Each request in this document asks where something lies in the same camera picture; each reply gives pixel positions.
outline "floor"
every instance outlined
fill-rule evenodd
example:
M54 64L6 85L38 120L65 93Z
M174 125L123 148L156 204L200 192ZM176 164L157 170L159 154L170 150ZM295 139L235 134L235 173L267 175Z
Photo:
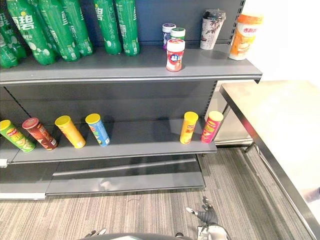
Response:
M1 240L76 240L93 229L196 239L198 219L185 207L214 203L233 240L308 240L307 231L253 149L219 148L200 160L204 190L159 190L0 201Z

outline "wall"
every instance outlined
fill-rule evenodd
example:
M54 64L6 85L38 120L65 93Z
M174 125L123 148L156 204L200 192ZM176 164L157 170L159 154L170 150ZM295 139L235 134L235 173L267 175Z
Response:
M307 80L320 87L320 48L315 0L246 0L242 13L261 13L264 23L247 59L263 72L262 81ZM219 81L209 110L222 111L226 102L219 93ZM216 141L249 137L230 111Z

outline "table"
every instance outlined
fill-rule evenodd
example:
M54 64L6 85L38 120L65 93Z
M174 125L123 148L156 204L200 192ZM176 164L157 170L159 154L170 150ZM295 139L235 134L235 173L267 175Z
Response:
M320 89L307 81L220 88L311 238L320 239Z

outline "soda bottle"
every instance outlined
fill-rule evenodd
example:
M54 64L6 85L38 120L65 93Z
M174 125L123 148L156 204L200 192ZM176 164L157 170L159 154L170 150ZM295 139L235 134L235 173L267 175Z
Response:
M39 7L63 59L69 62L77 61L80 58L79 49L70 32L68 19L60 1L39 0Z
M33 7L34 13L36 14L36 16L37 16L37 18L39 20L39 23L41 25L41 28L43 30L43 33L45 35L45 39L46 39L47 43L49 44L49 46L50 45L52 46L52 49L54 50L54 52L57 55L60 55L58 46L57 46L54 38L51 35L50 29L47 26L44 18L41 15L41 12L40 12L40 9L39 9L39 0L27 0L27 1Z
M127 56L136 56L140 52L136 1L115 0L115 5L118 12L124 52Z
M113 0L93 0L93 2L106 52L113 55L121 53Z
M83 56L91 55L93 53L92 43L88 37L85 19L78 0L61 0L61 3L79 52Z
M22 59L27 56L26 50L17 39L17 36L2 9L0 10L0 33L2 34L6 45L12 49L17 59Z
M18 65L17 57L11 48L6 45L5 39L0 33L0 65L3 68L11 68Z
M39 20L27 0L7 0L7 7L34 58L42 65L54 63L56 55L47 43Z

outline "shelf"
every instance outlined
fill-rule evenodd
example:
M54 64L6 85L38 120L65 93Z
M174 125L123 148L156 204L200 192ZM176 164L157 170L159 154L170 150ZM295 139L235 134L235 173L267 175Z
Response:
M44 199L59 163L0 168L0 199Z
M145 162L141 157L131 161ZM195 155L153 156L151 161L184 160L185 162L142 168L54 176L47 195L105 192L132 192L158 189L204 188L205 182ZM92 169L109 161L62 162L57 171Z
M47 127L59 145L56 149L45 150L39 143L35 150L25 153L19 151L12 164L61 162L141 156L179 155L196 153L215 153L217 148L212 142L201 142L203 118L195 127L192 141L188 145L179 142L183 119L164 119L147 121L123 121L105 123L110 144L98 145L87 124L76 124L86 145L76 149L57 127Z
M0 168L0 199L204 187L194 154L32 163L27 167L20 164Z
M166 70L167 54L161 46L142 46L136 57L108 55L103 47L97 47L91 56L76 62L59 59L50 65L40 65L29 56L21 63L0 71L0 86L79 83L79 82L148 82L199 80L256 80L262 73L248 60L228 58L230 45L216 45L214 50L202 50L187 46L182 60L182 70Z

